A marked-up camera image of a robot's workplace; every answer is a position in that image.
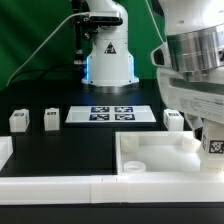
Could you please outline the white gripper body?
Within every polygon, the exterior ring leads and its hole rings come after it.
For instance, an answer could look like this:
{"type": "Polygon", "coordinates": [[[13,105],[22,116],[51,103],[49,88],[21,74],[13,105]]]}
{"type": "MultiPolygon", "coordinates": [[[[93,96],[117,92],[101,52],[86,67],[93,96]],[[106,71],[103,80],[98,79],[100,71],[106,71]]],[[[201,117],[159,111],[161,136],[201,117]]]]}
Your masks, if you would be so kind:
{"type": "Polygon", "coordinates": [[[170,109],[224,124],[224,85],[187,82],[167,68],[157,69],[161,98],[170,109]]]}

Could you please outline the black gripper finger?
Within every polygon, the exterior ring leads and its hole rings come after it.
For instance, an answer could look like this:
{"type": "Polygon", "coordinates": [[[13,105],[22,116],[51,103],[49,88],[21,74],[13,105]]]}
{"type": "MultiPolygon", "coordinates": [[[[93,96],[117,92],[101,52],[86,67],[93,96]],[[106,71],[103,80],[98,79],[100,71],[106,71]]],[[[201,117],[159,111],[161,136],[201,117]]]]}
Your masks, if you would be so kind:
{"type": "Polygon", "coordinates": [[[194,116],[194,115],[185,113],[184,118],[187,121],[187,123],[192,131],[195,131],[195,130],[203,127],[202,119],[198,116],[194,116]]]}

